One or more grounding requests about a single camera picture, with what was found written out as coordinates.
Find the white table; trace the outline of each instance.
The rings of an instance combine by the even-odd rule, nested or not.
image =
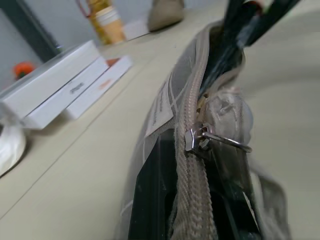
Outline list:
[[[254,113],[254,156],[286,189],[295,239],[320,235],[319,5],[306,0],[249,48],[237,82]],[[166,31],[102,49],[130,55],[134,67],[77,121],[58,118],[31,133],[28,155],[0,179],[1,240],[113,239],[129,159],[155,94],[222,7],[193,10]]]

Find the metal zipper slider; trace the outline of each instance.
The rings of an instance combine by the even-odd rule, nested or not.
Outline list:
[[[210,150],[212,148],[210,144],[213,144],[213,141],[218,141],[241,149],[246,153],[252,152],[252,148],[248,145],[241,144],[226,137],[215,135],[213,132],[213,126],[209,123],[196,122],[184,135],[185,151],[192,152],[205,160],[209,160]]]

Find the white label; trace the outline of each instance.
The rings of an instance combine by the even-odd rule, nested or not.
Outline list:
[[[158,128],[174,117],[168,95],[169,80],[161,86],[157,98],[153,101],[145,136],[151,135]]]

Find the white box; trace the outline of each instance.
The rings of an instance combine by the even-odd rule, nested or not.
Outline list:
[[[1,92],[0,107],[23,119],[98,57],[93,41],[61,53]]]
[[[139,19],[128,22],[123,26],[125,38],[129,41],[149,34],[147,22],[148,15],[142,15]]]
[[[74,100],[62,114],[68,119],[79,118],[94,102],[96,102],[118,79],[132,66],[128,56],[120,58],[86,91]]]
[[[22,120],[24,127],[35,130],[44,129],[107,69],[108,65],[103,57],[96,59],[59,91],[27,115]]]

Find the shoe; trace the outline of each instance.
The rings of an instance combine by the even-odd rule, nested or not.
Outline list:
[[[153,0],[147,27],[154,32],[184,19],[184,0]]]

